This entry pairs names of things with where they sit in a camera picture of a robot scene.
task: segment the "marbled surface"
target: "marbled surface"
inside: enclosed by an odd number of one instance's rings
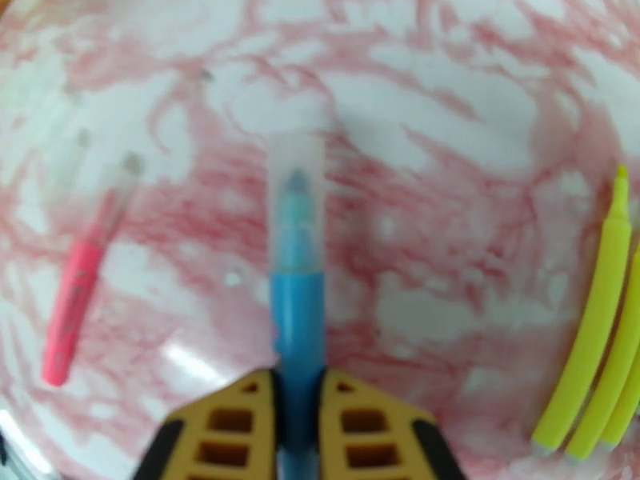
[[[471,480],[640,478],[634,431],[579,466],[529,447],[616,164],[640,190],[635,0],[17,0],[0,70],[0,394],[65,474],[126,478],[169,409],[273,363],[265,148],[301,130],[327,137],[331,363],[433,411]],[[129,150],[53,390],[78,209]]]

